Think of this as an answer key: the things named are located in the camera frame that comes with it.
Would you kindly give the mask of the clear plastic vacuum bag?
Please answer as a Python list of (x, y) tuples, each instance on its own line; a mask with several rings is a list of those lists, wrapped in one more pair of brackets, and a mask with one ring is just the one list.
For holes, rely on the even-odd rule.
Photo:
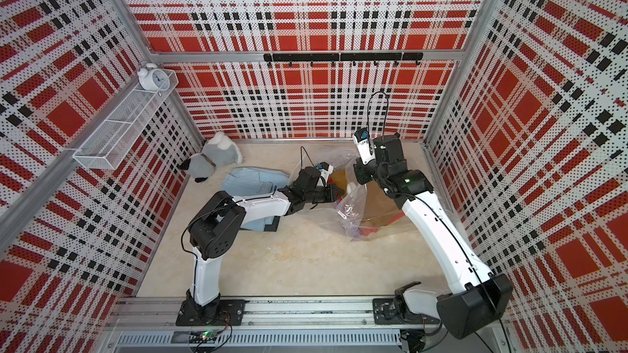
[(416, 231), (415, 225), (376, 182), (358, 184), (353, 169), (357, 157), (355, 150), (329, 146), (303, 155), (291, 173), (290, 181), (296, 180), (301, 168), (326, 162), (333, 167), (328, 182), (338, 186), (344, 195), (332, 203), (308, 204), (300, 213), (320, 228), (350, 241), (374, 241)]

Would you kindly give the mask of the dark grey trousers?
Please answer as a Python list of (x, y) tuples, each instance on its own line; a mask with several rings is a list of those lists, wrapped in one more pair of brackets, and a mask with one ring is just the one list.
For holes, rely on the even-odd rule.
[(280, 220), (280, 216), (266, 217), (263, 221), (263, 230), (265, 232), (276, 232), (279, 227)]

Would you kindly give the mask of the brown garment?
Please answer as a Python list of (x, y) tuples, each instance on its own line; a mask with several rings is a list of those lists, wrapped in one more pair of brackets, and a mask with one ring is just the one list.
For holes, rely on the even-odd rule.
[[(374, 181), (359, 185), (351, 170), (334, 172), (330, 181), (344, 191), (336, 211), (345, 234), (358, 237), (359, 227), (379, 227), (382, 230), (403, 218), (404, 214), (392, 199), (389, 199)], [(358, 188), (346, 194), (347, 184), (355, 183)]]

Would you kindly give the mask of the light blue garment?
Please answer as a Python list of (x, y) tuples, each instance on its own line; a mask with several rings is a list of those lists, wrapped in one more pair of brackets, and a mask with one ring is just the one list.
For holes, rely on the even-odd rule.
[[(282, 188), (288, 183), (289, 175), (282, 171), (243, 167), (234, 168), (228, 173), (222, 182), (220, 190), (226, 191), (233, 197), (261, 196)], [(265, 218), (247, 222), (241, 229), (265, 232), (263, 230)]]

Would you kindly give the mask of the red garment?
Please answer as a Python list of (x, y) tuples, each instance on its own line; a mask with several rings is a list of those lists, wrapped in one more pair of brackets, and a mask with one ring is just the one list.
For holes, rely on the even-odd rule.
[(368, 237), (379, 232), (379, 227), (359, 227), (358, 234), (361, 237)]

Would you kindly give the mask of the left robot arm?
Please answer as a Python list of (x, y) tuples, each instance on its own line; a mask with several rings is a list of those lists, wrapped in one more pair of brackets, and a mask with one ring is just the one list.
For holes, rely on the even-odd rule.
[(302, 168), (296, 180), (268, 194), (232, 196), (217, 192), (186, 227), (195, 257), (193, 282), (184, 304), (196, 316), (212, 319), (219, 312), (222, 257), (250, 222), (289, 216), (311, 204), (333, 204), (344, 191), (330, 182), (335, 168), (326, 163)]

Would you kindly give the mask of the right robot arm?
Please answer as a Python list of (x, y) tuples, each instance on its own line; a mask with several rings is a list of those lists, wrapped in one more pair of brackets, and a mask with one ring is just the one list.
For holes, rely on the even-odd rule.
[(461, 340), (500, 321), (513, 284), (464, 241), (427, 176), (408, 168), (399, 134), (372, 138), (361, 128), (354, 132), (353, 142), (359, 153), (354, 164), (358, 182), (377, 183), (419, 230), (443, 270), (450, 291), (436, 298), (435, 307), (445, 328)]

